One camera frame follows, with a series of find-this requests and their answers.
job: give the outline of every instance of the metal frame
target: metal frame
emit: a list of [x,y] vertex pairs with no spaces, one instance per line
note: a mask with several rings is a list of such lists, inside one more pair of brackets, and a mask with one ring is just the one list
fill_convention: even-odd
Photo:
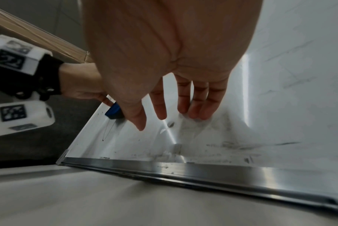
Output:
[[338,210],[338,173],[65,157],[60,164]]

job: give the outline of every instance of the blue object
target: blue object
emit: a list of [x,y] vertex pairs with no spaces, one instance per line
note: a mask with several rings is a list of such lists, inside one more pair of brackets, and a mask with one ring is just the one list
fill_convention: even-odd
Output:
[[112,107],[105,113],[105,116],[107,116],[110,119],[119,119],[124,118],[124,114],[121,110],[121,107],[117,104],[117,102],[114,102]]

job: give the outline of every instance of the hand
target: hand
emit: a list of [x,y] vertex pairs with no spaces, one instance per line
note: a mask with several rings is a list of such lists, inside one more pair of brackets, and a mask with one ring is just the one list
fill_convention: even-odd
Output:
[[59,69],[61,93],[77,99],[97,99],[112,106],[103,88],[102,77],[95,64],[67,64]]
[[262,0],[82,0],[82,12],[105,89],[143,130],[145,95],[158,118],[166,118],[162,77],[170,72],[178,83],[178,111],[203,120],[212,116],[251,41],[261,5]]

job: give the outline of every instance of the gray floor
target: gray floor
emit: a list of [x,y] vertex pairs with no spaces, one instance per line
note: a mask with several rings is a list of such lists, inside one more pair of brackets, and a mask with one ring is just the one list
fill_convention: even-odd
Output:
[[[86,49],[76,0],[0,0],[0,8]],[[10,101],[0,93],[0,103]],[[56,159],[71,144],[99,102],[54,96],[48,104],[55,112],[55,124],[0,137],[0,161]]]

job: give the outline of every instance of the reflected light strip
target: reflected light strip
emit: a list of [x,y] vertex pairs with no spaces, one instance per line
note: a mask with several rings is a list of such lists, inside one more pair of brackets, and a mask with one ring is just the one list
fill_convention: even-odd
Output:
[[242,96],[243,96],[243,120],[250,127],[248,109],[248,76],[249,76],[249,56],[242,56]]
[[163,124],[164,124],[164,127],[166,128],[166,131],[168,132],[169,138],[172,140],[172,143],[173,143],[173,144],[176,144],[176,141],[175,141],[175,139],[174,139],[174,136],[173,136],[172,132],[170,131],[170,129],[169,129],[169,127],[168,127],[168,124],[167,124],[167,122],[165,121],[165,119],[162,120],[162,122],[163,122]]

